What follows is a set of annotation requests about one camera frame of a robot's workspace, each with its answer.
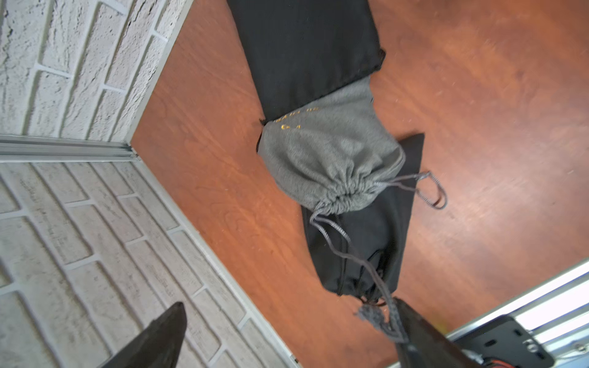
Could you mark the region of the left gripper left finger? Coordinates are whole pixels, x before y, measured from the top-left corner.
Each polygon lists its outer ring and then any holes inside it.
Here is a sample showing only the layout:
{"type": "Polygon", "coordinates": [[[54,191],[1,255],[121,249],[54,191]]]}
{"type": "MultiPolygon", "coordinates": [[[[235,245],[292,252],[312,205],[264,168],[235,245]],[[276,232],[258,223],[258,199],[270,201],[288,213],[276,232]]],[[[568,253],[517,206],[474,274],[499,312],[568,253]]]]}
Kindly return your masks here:
{"type": "Polygon", "coordinates": [[[186,330],[187,315],[184,303],[178,301],[101,367],[175,368],[186,330]]]}

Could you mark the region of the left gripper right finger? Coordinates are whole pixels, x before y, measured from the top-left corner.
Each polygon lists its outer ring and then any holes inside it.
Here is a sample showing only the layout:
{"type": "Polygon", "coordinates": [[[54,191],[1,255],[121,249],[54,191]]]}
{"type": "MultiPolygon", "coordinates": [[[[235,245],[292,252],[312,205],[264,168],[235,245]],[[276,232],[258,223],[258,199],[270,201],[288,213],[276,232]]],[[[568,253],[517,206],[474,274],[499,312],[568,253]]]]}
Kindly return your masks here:
{"type": "Polygon", "coordinates": [[[433,325],[401,299],[394,299],[406,341],[396,343],[401,367],[483,367],[446,339],[433,325]]]}

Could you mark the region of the black printed drawstring pouch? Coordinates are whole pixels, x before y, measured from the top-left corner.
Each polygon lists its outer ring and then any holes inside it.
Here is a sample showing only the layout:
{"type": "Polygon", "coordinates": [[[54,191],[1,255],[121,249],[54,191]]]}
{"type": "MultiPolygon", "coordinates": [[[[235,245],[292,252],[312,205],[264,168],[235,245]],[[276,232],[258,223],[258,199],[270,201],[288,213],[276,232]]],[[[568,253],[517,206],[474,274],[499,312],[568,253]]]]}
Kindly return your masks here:
{"type": "Polygon", "coordinates": [[[326,290],[369,302],[381,297],[366,268],[337,256],[338,251],[367,260],[390,291],[397,289],[424,140],[424,134],[418,133],[400,141],[405,161],[396,174],[357,174],[359,164],[346,167],[341,160],[318,170],[318,182],[327,189],[322,200],[345,201],[343,209],[328,216],[344,233],[325,225],[332,246],[311,225],[312,211],[302,210],[308,250],[326,290]]]}

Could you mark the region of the grey fabric pouch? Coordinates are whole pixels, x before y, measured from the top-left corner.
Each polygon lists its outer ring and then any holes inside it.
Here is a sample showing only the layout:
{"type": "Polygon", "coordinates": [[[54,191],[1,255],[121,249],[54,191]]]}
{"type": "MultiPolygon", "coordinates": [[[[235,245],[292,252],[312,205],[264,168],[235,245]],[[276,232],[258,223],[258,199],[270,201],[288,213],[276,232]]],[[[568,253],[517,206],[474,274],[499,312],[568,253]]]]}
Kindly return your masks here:
{"type": "MultiPolygon", "coordinates": [[[[370,81],[364,78],[267,123],[262,131],[259,155],[278,187],[302,210],[307,208],[312,211],[311,225],[332,246],[325,225],[331,225],[340,234],[344,233],[328,216],[343,209],[345,201],[338,199],[327,203],[322,200],[327,189],[318,182],[318,170],[331,161],[341,160],[346,167],[359,164],[360,168],[355,171],[357,174],[396,174],[405,161],[401,140],[392,136],[378,119],[370,81]]],[[[422,197],[419,182],[433,179],[433,174],[422,171],[420,166],[414,179],[417,181],[413,190],[415,200],[422,197]]],[[[366,268],[381,293],[376,302],[354,297],[361,303],[358,317],[393,342],[404,343],[406,332],[394,301],[394,291],[388,289],[367,260],[341,251],[336,254],[366,268]]]]}

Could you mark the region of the black fabric pouch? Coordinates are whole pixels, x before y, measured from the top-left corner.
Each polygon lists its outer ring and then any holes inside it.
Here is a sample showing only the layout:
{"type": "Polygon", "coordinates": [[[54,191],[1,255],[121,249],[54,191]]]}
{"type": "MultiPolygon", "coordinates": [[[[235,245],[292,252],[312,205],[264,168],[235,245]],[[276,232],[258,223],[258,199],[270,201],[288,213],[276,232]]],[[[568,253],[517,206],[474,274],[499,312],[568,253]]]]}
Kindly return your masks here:
{"type": "Polygon", "coordinates": [[[386,57],[366,0],[228,5],[268,121],[366,78],[386,57]]]}

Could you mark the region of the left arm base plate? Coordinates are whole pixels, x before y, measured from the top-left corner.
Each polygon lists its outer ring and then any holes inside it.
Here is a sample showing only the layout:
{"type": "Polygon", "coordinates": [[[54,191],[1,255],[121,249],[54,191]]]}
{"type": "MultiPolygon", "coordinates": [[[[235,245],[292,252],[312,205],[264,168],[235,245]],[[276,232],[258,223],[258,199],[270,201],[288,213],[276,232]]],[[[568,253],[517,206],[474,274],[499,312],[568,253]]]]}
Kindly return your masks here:
{"type": "Polygon", "coordinates": [[[553,367],[555,359],[513,317],[503,315],[476,328],[455,343],[483,356],[513,367],[553,367]]]}

